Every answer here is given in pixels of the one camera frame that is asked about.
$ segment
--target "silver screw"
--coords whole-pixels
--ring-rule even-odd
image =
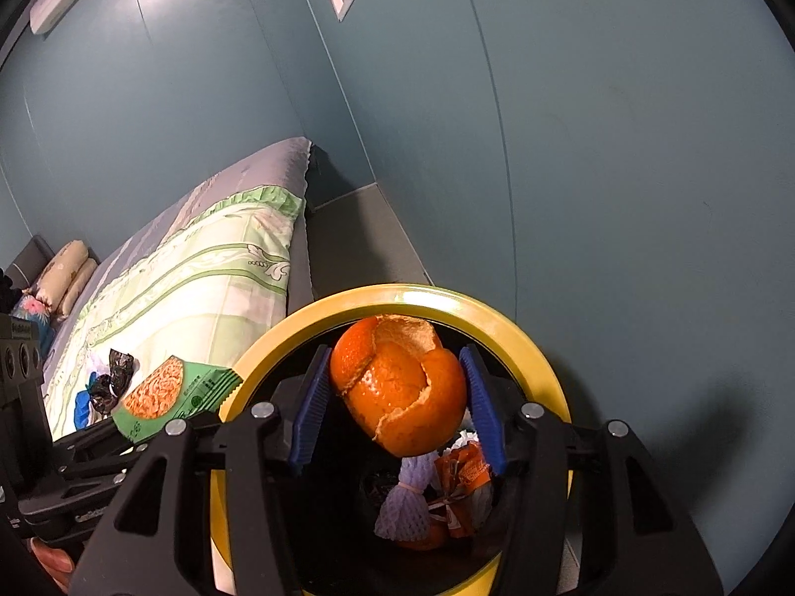
[[[544,416],[544,406],[541,404],[524,404],[522,406],[522,416],[525,419],[540,419]]]
[[[172,419],[165,425],[166,435],[176,437],[181,435],[188,428],[188,424],[184,419]]]
[[[630,427],[623,421],[611,421],[607,424],[607,431],[614,437],[626,437],[630,433]]]
[[[251,406],[251,416],[255,419],[267,419],[273,415],[273,412],[276,412],[276,408],[273,408],[273,404],[268,401],[261,401]]]

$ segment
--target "yellow trash can rim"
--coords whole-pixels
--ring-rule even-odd
[[[545,405],[562,420],[571,422],[566,398],[555,372],[534,342],[514,322],[474,298],[420,284],[378,284],[338,293],[313,302],[277,323],[235,365],[234,370],[242,378],[242,383],[221,406],[221,420],[229,421],[239,415],[262,379],[304,342],[335,327],[375,314],[425,318],[471,336],[506,366],[528,399]],[[227,565],[232,567],[226,485],[221,471],[212,473],[210,526],[213,542]],[[486,596],[497,564],[498,558],[494,558],[468,581],[448,593]]]

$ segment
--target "gray floor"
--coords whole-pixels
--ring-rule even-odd
[[[320,207],[307,219],[315,296],[387,282],[428,284],[424,268],[377,185]]]

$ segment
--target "bed sheet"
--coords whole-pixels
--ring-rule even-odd
[[[138,260],[150,255],[163,240],[184,227],[191,219],[236,192],[250,190],[257,186],[281,186],[303,199],[306,193],[305,177],[311,146],[312,144],[305,138],[287,139],[245,157],[235,165],[229,166],[207,181],[200,183],[104,260],[80,295],[69,318],[58,330],[58,335],[45,362],[44,392],[47,392],[49,382],[55,372],[58,360],[61,359],[64,352],[77,316],[94,293],[100,292]],[[291,314],[314,300],[309,269],[306,222],[303,214],[299,216],[293,229],[289,254],[290,277],[287,287],[287,313]]]

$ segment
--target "green snack packet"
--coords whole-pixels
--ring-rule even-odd
[[[216,411],[241,382],[229,368],[172,356],[118,404],[113,420],[135,444],[160,432],[172,419]]]

